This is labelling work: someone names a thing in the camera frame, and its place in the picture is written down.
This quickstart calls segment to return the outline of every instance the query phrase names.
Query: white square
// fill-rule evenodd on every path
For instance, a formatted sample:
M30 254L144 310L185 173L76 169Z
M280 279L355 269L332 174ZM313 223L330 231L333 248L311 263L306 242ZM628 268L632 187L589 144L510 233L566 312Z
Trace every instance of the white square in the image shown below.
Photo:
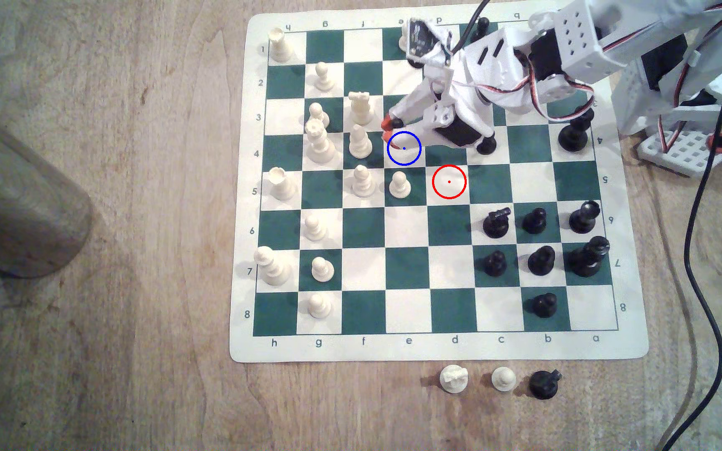
M534 275L528 269L528 258L537 249L543 246L550 246L556 251L556 261L554 269L550 270L547 275ZM564 255L562 253L562 243L522 243L516 245L516 261L520 269L520 285L521 286L565 286L567 284L567 276L564 273Z
M384 31L380 28L344 31L344 62L380 61L384 58Z
M330 302L330 313L322 319L316 319L308 313L308 299L319 293ZM342 292L340 291L301 291L297 295L297 333L298 334L340 334L342 333Z
M430 246L427 248L427 261L431 288L475 286L472 246Z
M466 205L469 203L469 170L466 165L458 166L458 168L460 170L449 166L441 170L439 167L425 169L425 191L428 205ZM456 196L458 193L461 195L454 199L445 199L441 198L437 192L448 198Z
M475 316L478 332L524 331L520 287L476 288Z
M412 67L406 59L384 61L383 68L384 96L411 94L422 83L422 71Z
M316 87L316 64L306 64L306 98L344 97L344 63L327 64L327 78L333 80L333 87L322 91Z
M369 169L375 191L366 198L360 198L356 192L353 191L353 183L356 181L356 176L353 175L354 171L355 169L344 169L342 207L346 209L365 209L386 205L384 198L386 192L386 187L384 186L384 170Z
M572 330L616 330L615 296L611 285L567 287L569 327Z
M288 200L278 200L272 195L272 184L269 182L269 171L263 173L261 188L261 210L300 210L303 203L303 173L301 171L286 171L297 192Z
M511 172L514 202L556 201L553 163L512 163L508 169Z
M265 133L299 135L303 133L306 99L267 99Z
M342 290L386 289L386 248L362 247L342 251Z
M431 291L386 290L386 333L430 332Z
M386 207L384 229L386 247L427 246L427 207Z
M275 250L275 260L281 264L289 265L290 274L286 282L282 285L270 285L263 281L260 271L261 267L255 265L257 271L257 283L255 285L255 291L258 293L284 293L298 291L300 287L300 251L298 249L290 250Z
M598 205L601 205L600 200L595 200ZM600 235L606 236L604 230L604 221L607 218L604 216L603 211L595 219L595 227L589 233L576 233L569 228L569 216L573 211L581 208L581 205L585 200L559 200L556 202L556 208L559 212L559 229L562 236L562 242L587 242L590 238Z
M484 233L484 220L489 212L505 209L508 207L512 210L512 214L508 216L508 231L500 238L490 238ZM490 244L516 244L516 226L514 224L514 204L470 204L469 220L473 228L473 244L490 245Z
M325 238L310 241L305 236L306 218L314 215L327 228ZM342 209L313 209L300 212L300 249L341 249L342 248Z

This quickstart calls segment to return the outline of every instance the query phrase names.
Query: black cable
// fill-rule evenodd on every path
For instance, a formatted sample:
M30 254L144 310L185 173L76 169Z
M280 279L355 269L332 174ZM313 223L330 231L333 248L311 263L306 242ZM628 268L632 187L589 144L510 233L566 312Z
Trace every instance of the black cable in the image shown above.
M684 430L687 429L693 421L698 418L698 415L701 414L701 412L704 411L704 409L707 407L707 404L709 404L709 401L712 400L712 397L717 393L717 389L720 386L720 382L722 381L722 335L720 334L720 329L717 326L717 321L715 321L715 317L712 315L712 310L709 309L709 306L707 305L707 300L704 299L704 294L701 293L701 289L698 287L698 282L696 282L696 276L692 273L692 268L690 267L690 245L692 243L692 230L696 226L696 215L698 214L698 206L701 203L701 197L704 195L704 189L707 185L707 179L709 178L709 172L712 171L712 163L715 161L715 153L717 150L717 137L720 136L720 132L722 131L722 103L720 105L720 112L717 115L717 122L715 123L715 134L712 135L712 145L709 146L709 157L707 158L707 167L704 169L704 176L701 178L701 182L698 185L698 190L696 191L696 199L692 202L692 210L690 211L690 220L687 222L687 233L684 235L684 270L687 271L687 279L690 279L690 284L692 285L692 290L695 291L696 297L698 298L698 301L701 303L701 307L704 308L704 313L706 314L707 320L709 321L709 325L712 326L712 332L715 334L715 341L717 343L717 373L715 374L715 380L712 382L712 386L709 387L709 391L707 392L706 396L702 399L700 403L696 406L696 408L690 413L690 415L687 417L684 422L677 427L676 431L670 435L670 438L667 439L667 442L662 447L663 451L668 451L674 443L676 443L676 440L681 436L682 433L684 433Z

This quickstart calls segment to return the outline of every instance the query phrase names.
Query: green square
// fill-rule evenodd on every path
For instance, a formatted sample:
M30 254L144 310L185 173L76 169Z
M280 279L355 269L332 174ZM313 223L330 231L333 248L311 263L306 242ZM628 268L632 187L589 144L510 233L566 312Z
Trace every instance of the green square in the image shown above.
M429 288L426 247L386 248L386 289Z
M564 267L567 276L567 285L611 285L611 265L609 263L609 254L601 261L601 269L592 277L581 277L574 273L570 267L569 254L576 249L584 246L583 242L565 242L562 243L564 251Z
M269 66L266 72L267 99L299 99L305 97L306 67Z
M344 247L384 247L384 209L344 209Z
M531 299L540 294L556 294L556 313L540 318L531 311ZM522 323L526 332L569 332L567 288L564 286L525 286L522 288Z
M253 336L297 334L297 293L256 293Z
M366 132L366 137L372 142L372 153L366 158L358 159L350 154L350 133L344 134L344 169L355 169L358 165L364 165L367 169L384 167L384 140L381 138L383 132Z
M494 251L501 251L506 256L506 271L499 277L492 277L484 271L484 261ZM520 286L520 267L517 265L515 244L473 246L473 261L475 286Z
M532 235L522 228L522 220L528 213L536 208L543 208L547 212L547 226L544 231ZM529 202L514 204L514 224L516 225L516 242L559 242L562 233L559 228L559 213L556 202Z
M370 96L380 96L384 93L384 63L373 61L369 63L344 64L344 95L350 91L369 92Z
M281 249L300 248L300 210L261 211L258 245Z
M512 201L508 165L474 165L469 171L469 201L496 204Z
M311 273L311 262L322 257L333 263L333 278L327 282L318 282ZM300 250L300 291L339 291L342 289L342 250Z
M342 334L385 334L386 291L343 291Z
M472 288L431 290L431 325L435 334L477 332L475 290Z
M275 167L302 171L303 135L266 135L262 158L264 172Z
M601 189L594 161L554 163L556 200L598 200Z
M342 171L303 171L303 209L340 209Z
M427 208L429 246L472 244L469 205L438 205Z
M547 125L513 125L507 133L508 159L512 163L551 161Z
M342 61L344 61L343 30L308 31L306 63L341 63Z
M303 117L310 118L308 108L314 102L322 105L322 110L330 117L330 123L325 130L328 133L341 133L344 131L344 98L343 97L324 97L320 99L306 99L306 108Z

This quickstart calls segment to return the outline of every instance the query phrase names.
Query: red circle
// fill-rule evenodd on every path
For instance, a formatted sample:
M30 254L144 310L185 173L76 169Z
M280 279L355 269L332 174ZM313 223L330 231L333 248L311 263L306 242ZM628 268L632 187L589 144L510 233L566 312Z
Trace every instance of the red circle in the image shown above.
M462 188L462 189L461 189L461 192L458 193L458 194L456 194L456 195L453 196L452 198L448 198L447 196L442 196L441 194L439 194L439 191L436 191L436 173L439 172L439 171L441 171L441 170L444 169L444 168L456 168L456 169L459 170L459 172L461 172L461 176L464 178L464 188ZM462 171L461 168L459 168L459 167L456 166L456 165L444 165L444 166L439 167L439 169L436 169L436 171L433 173L433 177L431 178L431 185L433 186L433 191L434 191L440 198L443 198L443 199L455 199L455 198L459 197L461 194L464 194L464 191L467 189L467 174L465 174L464 171Z

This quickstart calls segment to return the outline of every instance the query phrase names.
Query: chess piece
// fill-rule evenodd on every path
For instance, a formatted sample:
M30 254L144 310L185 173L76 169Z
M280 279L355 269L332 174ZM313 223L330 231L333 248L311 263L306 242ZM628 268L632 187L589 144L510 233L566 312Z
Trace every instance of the chess piece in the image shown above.
M280 28L273 28L269 32L269 56L278 63L286 63L294 51L286 42L286 34Z
M291 275L289 264L285 259L279 258L268 246L261 246L255 250L255 262L259 266L261 279L270 285L282 285Z

